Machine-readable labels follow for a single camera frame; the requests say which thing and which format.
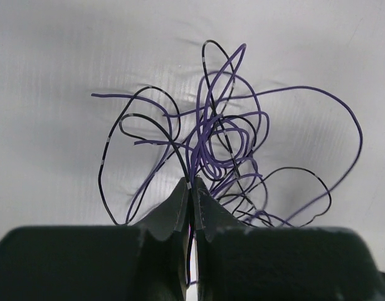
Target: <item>black object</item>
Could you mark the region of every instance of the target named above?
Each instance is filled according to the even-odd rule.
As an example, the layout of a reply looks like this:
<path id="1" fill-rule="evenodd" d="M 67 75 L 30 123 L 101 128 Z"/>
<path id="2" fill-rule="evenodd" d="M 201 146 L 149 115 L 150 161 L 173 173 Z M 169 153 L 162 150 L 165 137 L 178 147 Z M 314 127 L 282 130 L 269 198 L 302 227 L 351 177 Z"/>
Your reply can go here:
<path id="1" fill-rule="evenodd" d="M 185 300 L 195 223 L 200 301 L 385 300 L 363 241 L 340 228 L 235 219 L 197 177 L 133 226 L 45 226 L 0 242 L 0 300 Z"/>

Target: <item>white background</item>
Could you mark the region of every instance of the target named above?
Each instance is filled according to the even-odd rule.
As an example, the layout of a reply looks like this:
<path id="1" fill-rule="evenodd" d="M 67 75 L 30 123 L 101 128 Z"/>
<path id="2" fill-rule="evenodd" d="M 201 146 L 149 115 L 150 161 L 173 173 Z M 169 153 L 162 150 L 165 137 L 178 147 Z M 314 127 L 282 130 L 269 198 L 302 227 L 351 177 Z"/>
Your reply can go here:
<path id="1" fill-rule="evenodd" d="M 316 224 L 356 230 L 385 271 L 383 0 L 0 0 L 0 238 L 24 224 L 110 224 L 97 174 L 125 102 L 90 94 L 134 92 L 149 83 L 172 94 L 182 110 L 191 108 L 202 75 L 201 44 L 208 38 L 229 53 L 247 44 L 239 74 L 258 91 L 312 85 L 351 106 L 364 131 L 364 150 Z M 209 67 L 224 62 L 215 50 L 208 56 Z M 258 155 L 261 171 L 302 166 L 333 184 L 358 145 L 349 115 L 308 92 L 263 97 L 261 103 L 271 117 L 271 137 Z M 120 220 L 158 154 L 132 143 L 114 135 L 103 177 Z M 181 176 L 176 161 L 168 165 L 142 212 L 163 200 Z M 270 189 L 272 210 L 284 217 L 321 192 L 312 178 L 288 172 L 275 176 Z M 313 210 L 319 212 L 322 202 Z"/>

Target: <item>tangled cable bundle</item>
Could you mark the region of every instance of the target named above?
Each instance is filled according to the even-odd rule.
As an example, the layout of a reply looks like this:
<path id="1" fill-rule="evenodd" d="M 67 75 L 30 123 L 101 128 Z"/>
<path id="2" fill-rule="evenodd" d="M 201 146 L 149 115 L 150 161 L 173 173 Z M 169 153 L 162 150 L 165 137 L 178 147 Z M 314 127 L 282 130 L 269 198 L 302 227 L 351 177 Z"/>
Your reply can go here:
<path id="1" fill-rule="evenodd" d="M 215 45 L 225 56 L 226 62 L 218 71 L 208 72 L 206 68 L 206 56 L 205 50 L 208 44 Z M 356 116 L 342 100 L 336 96 L 330 94 L 329 92 L 323 91 L 319 88 L 308 87 L 308 86 L 294 86 L 286 88 L 278 88 L 274 90 L 268 90 L 263 92 L 255 92 L 253 87 L 241 76 L 237 75 L 237 71 L 240 68 L 240 65 L 243 61 L 245 54 L 246 45 L 242 44 L 231 56 L 225 52 L 225 50 L 215 41 L 208 40 L 203 44 L 202 47 L 202 63 L 204 76 L 199 82 L 198 92 L 196 97 L 196 108 L 187 112 L 179 111 L 179 107 L 174 99 L 165 91 L 158 87 L 148 86 L 140 89 L 133 95 L 126 94 L 96 94 L 93 93 L 93 97 L 101 98 L 128 98 L 129 101 L 120 115 L 117 117 L 115 123 L 110 129 L 107 142 L 104 148 L 102 163 L 100 166 L 98 174 L 98 186 L 100 190 L 100 195 L 102 197 L 103 205 L 107 210 L 110 218 L 115 224 L 120 224 L 114 218 L 112 212 L 110 211 L 108 204 L 106 202 L 103 188 L 102 188 L 102 172 L 105 164 L 105 159 L 110 144 L 110 139 L 116 127 L 118 126 L 121 133 L 126 136 L 136 139 L 134 145 L 141 144 L 153 144 L 153 145 L 164 145 L 165 150 L 161 158 L 159 159 L 156 166 L 151 170 L 151 173 L 147 176 L 145 181 L 142 183 L 140 188 L 135 193 L 132 198 L 129 210 L 124 224 L 129 224 L 135 218 L 140 205 L 142 204 L 145 193 L 149 187 L 149 184 L 152 182 L 154 176 L 157 172 L 164 166 L 164 164 L 174 155 L 177 155 L 177 158 L 180 162 L 182 170 L 184 172 L 184 177 L 189 185 L 189 188 L 192 187 L 194 178 L 196 176 L 205 177 L 211 183 L 209 185 L 209 192 L 212 197 L 218 200 L 223 206 L 228 204 L 235 204 L 236 206 L 231 210 L 232 214 L 240 219 L 247 225 L 253 225 L 254 220 L 259 220 L 262 224 L 268 227 L 274 226 L 293 226 L 291 220 L 306 210 L 309 206 L 316 203 L 319 199 L 323 197 L 328 197 L 329 203 L 327 207 L 319 214 L 313 216 L 308 222 L 299 225 L 300 227 L 310 224 L 316 217 L 322 216 L 325 214 L 331 204 L 332 196 L 331 192 L 347 177 L 348 173 L 351 172 L 355 164 L 357 163 L 361 150 L 362 150 L 362 130 L 356 119 Z M 216 84 L 219 86 L 219 79 L 221 77 L 227 77 L 227 84 L 224 86 L 223 91 L 220 93 L 220 96 L 214 97 L 214 88 Z M 249 95 L 234 95 L 236 82 L 242 83 L 250 91 Z M 205 98 L 203 99 L 203 105 L 201 104 L 201 93 L 203 90 L 203 85 L 206 85 L 208 92 L 206 93 Z M 162 105 L 158 102 L 151 100 L 147 97 L 141 96 L 141 93 L 154 89 L 163 93 L 166 98 L 170 100 L 172 106 L 174 107 L 174 112 L 169 113 Z M 353 119 L 359 134 L 359 148 L 357 154 L 352 161 L 349 168 L 345 173 L 337 180 L 336 183 L 327 187 L 326 184 L 316 176 L 316 174 L 306 168 L 287 166 L 278 168 L 267 176 L 263 176 L 260 173 L 258 164 L 254 158 L 254 155 L 261 146 L 265 143 L 268 134 L 270 132 L 270 117 L 269 115 L 262 111 L 259 97 L 261 95 L 277 93 L 287 90 L 311 90 L 315 92 L 322 93 L 331 99 L 335 100 L 341 104 L 347 112 L 350 114 Z M 251 112 L 246 112 L 238 115 L 226 115 L 225 109 L 227 108 L 230 100 L 253 100 L 255 103 L 255 109 Z M 163 113 L 163 118 L 167 123 L 168 128 L 164 128 L 158 121 L 136 112 L 129 113 L 128 109 L 135 100 L 147 102 Z M 183 139 L 180 139 L 181 134 L 181 117 L 187 115 L 195 115 L 196 124 L 192 131 L 187 134 Z M 163 139 L 146 139 L 144 137 L 131 134 L 125 130 L 123 122 L 128 118 L 138 118 L 144 119 L 155 127 L 157 127 L 163 133 Z M 263 138 L 258 140 L 258 133 L 262 130 L 264 132 Z M 237 149 L 233 149 L 231 146 L 230 137 L 233 135 L 239 137 L 240 141 L 238 143 Z M 227 158 L 219 158 L 219 152 L 216 152 L 216 146 L 214 142 L 219 143 L 222 146 L 222 149 L 226 150 L 228 153 Z M 248 166 L 249 171 L 241 171 L 242 165 Z M 296 210 L 288 218 L 282 219 L 274 214 L 269 213 L 266 208 L 268 206 L 268 188 L 266 186 L 266 180 L 272 177 L 278 171 L 292 169 L 304 171 L 311 174 L 315 177 L 318 182 L 323 186 L 324 192 L 317 196 L 316 198 L 307 202 L 300 209 Z M 260 208 L 257 208 L 254 202 L 250 199 L 250 193 L 259 186 L 263 186 L 265 190 L 265 199 L 263 205 Z M 242 206 L 245 205 L 249 209 L 242 210 Z"/>

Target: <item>white surface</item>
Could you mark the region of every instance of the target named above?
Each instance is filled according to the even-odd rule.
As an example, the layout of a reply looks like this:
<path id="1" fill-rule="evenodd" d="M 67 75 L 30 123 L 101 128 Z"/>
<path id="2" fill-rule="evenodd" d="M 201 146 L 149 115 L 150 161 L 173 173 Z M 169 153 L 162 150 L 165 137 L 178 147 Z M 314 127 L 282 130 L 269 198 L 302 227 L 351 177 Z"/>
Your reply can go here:
<path id="1" fill-rule="evenodd" d="M 201 43 L 213 38 L 229 53 L 247 43 L 239 74 L 258 91 L 313 85 L 351 106 L 364 151 L 317 224 L 358 231 L 385 270 L 385 1 L 229 2 L 0 0 L 0 237 L 22 224 L 109 224 L 97 173 L 125 102 L 90 93 L 150 83 L 189 108 L 202 74 Z M 219 67 L 223 57 L 210 54 Z M 348 114 L 314 93 L 278 94 L 262 104 L 272 121 L 259 158 L 263 173 L 299 165 L 331 185 L 357 147 Z M 154 147 L 113 138 L 104 185 L 116 217 L 124 218 L 156 156 Z M 162 175 L 145 210 L 167 196 L 180 168 L 175 163 Z M 318 192 L 297 174 L 272 181 L 273 208 L 282 216 Z"/>

